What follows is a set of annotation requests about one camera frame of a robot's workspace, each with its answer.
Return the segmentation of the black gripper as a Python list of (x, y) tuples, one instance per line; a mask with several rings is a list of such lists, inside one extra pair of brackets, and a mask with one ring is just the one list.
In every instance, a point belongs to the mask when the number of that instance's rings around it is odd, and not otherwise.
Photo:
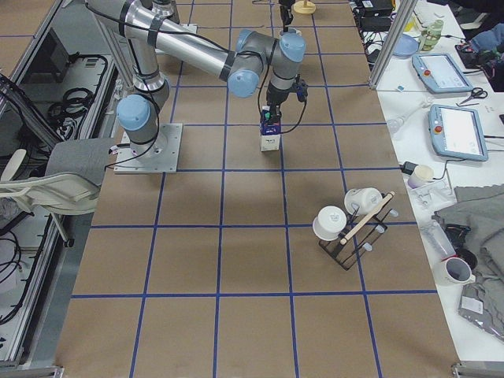
[(271, 122), (280, 123), (282, 113), (280, 105), (288, 96), (295, 93), (299, 102), (305, 102), (308, 98), (308, 85), (300, 76), (295, 78), (294, 83), (288, 89), (279, 89), (272, 81), (269, 81), (266, 92), (266, 104), (271, 106)]
[(293, 21), (292, 3), (280, 3), (280, 17), (283, 24), (291, 24)]

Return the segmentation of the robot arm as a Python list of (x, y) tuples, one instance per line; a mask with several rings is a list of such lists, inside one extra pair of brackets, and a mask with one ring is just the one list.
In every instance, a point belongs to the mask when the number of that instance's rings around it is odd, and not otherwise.
[(292, 8), (295, 3), (295, 0), (279, 0), (280, 17), (283, 25), (290, 25), (293, 21)]
[(307, 86), (299, 74), (306, 41), (293, 28), (277, 38), (245, 29), (235, 50), (229, 50), (163, 17), (160, 2), (88, 1), (86, 7), (105, 28), (130, 42), (138, 91), (162, 85), (156, 50), (214, 74), (236, 97), (248, 98), (265, 89), (265, 103), (258, 107), (263, 152), (280, 148), (280, 107), (288, 96), (296, 94), (307, 103)]

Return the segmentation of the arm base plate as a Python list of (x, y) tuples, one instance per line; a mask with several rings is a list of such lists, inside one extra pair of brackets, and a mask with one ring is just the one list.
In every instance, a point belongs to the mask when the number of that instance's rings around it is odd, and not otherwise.
[(176, 173), (180, 154), (183, 125), (161, 124), (159, 135), (154, 145), (139, 146), (130, 143), (127, 132), (123, 132), (121, 142), (126, 147), (117, 151), (116, 174), (154, 174)]

